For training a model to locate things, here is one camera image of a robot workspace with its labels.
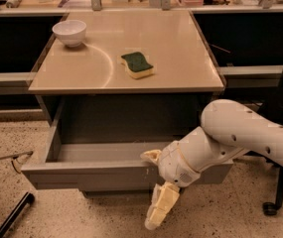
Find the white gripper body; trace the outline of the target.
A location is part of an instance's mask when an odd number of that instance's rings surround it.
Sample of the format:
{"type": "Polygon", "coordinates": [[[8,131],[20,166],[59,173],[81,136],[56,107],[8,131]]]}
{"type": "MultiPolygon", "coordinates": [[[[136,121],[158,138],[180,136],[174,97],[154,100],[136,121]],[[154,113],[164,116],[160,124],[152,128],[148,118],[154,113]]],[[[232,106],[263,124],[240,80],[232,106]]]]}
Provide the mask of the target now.
{"type": "Polygon", "coordinates": [[[201,177],[186,160],[181,143],[174,141],[162,150],[158,160],[159,175],[178,187],[187,187],[201,177]]]}

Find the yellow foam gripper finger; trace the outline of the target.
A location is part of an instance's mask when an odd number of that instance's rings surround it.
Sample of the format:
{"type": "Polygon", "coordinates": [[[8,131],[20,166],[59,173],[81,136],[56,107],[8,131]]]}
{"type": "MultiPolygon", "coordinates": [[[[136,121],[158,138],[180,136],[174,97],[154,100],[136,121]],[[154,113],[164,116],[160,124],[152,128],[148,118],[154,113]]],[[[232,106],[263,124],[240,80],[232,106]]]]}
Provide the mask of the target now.
{"type": "Polygon", "coordinates": [[[147,211],[145,227],[148,230],[158,228],[180,197],[180,189],[170,183],[156,184],[153,189],[151,205],[147,211]]]}
{"type": "Polygon", "coordinates": [[[146,152],[142,153],[140,155],[140,158],[143,161],[152,163],[154,165],[158,165],[159,158],[160,158],[161,154],[162,154],[161,150],[150,150],[150,151],[146,151],[146,152]]]}

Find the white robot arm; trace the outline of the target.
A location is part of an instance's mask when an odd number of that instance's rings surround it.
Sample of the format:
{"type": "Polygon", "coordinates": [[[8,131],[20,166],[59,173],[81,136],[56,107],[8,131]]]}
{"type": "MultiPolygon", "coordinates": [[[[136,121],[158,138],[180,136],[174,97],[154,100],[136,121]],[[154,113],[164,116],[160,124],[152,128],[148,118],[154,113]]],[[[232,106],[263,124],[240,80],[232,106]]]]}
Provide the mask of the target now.
{"type": "Polygon", "coordinates": [[[201,125],[194,131],[162,150],[141,155],[158,167],[164,179],[162,185],[154,187],[145,227],[159,227],[177,202],[180,189],[198,180],[205,170],[249,151],[283,167],[283,125],[232,100],[209,103],[202,112],[201,125]]]}

